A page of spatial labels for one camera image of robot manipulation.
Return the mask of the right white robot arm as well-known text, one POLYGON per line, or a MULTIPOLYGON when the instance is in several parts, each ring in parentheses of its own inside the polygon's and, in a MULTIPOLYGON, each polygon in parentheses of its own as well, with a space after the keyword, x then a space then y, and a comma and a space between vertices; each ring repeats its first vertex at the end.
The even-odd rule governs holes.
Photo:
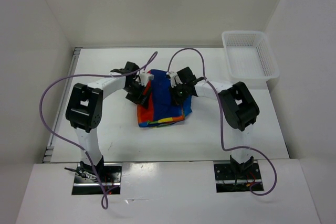
POLYGON ((243 82, 236 84, 210 82, 204 77, 197 78, 189 67, 178 72, 167 72, 170 80, 170 94, 174 105, 181 105, 186 99, 205 97, 219 102, 223 118, 221 124, 233 129, 235 146, 228 148, 230 172, 235 178, 243 178, 253 165, 251 154, 251 133, 259 107, 243 82))

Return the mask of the rainbow striped shorts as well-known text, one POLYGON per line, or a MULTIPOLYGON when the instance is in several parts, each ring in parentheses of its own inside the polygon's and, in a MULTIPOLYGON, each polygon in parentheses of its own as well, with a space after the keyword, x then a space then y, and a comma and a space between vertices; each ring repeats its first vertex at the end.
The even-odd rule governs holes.
POLYGON ((152 69, 148 73, 154 75, 154 79, 149 83, 152 90, 148 108, 137 106, 138 126, 163 127, 184 121, 192 113, 192 98, 188 97, 181 105, 174 105, 169 90, 171 84, 166 72, 152 69))

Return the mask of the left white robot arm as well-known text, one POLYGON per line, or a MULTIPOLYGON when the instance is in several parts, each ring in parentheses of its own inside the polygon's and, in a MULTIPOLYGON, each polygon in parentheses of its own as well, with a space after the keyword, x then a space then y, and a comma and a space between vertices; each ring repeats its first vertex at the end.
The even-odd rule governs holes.
POLYGON ((75 129, 82 147, 79 172, 86 174, 93 182, 101 181, 105 175, 97 131, 102 119, 104 99, 118 90, 124 90, 128 100, 148 108, 150 82, 153 79, 153 74, 128 61, 124 68, 113 69, 109 75, 95 82, 74 85, 66 109, 66 119, 75 129))

